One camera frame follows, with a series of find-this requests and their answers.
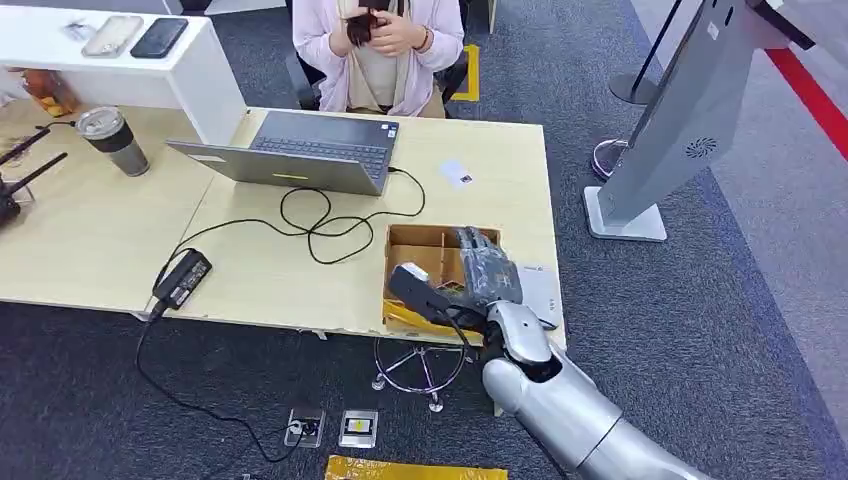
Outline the robot's grey right hand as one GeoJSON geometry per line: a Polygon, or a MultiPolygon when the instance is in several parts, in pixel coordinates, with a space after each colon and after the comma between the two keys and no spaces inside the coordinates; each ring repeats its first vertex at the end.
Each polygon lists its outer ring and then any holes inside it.
{"type": "Polygon", "coordinates": [[[518,268],[506,252],[477,227],[458,227],[455,235],[468,302],[478,309],[497,301],[522,304],[518,268]]]}

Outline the person's right hand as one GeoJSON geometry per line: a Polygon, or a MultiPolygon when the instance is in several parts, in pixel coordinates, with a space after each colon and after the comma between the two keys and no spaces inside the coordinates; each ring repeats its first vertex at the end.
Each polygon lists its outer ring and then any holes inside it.
{"type": "Polygon", "coordinates": [[[341,20],[340,28],[330,35],[330,50],[337,57],[345,57],[355,48],[366,45],[372,38],[374,17],[362,14],[341,20]]]}

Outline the person's left hand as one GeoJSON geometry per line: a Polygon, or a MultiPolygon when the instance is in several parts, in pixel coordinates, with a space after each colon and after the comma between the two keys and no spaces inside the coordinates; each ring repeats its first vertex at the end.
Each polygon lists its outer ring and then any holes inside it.
{"type": "Polygon", "coordinates": [[[426,51],[431,45],[431,34],[422,25],[388,11],[375,11],[377,27],[371,30],[369,45],[378,53],[395,57],[411,50],[426,51]]]}

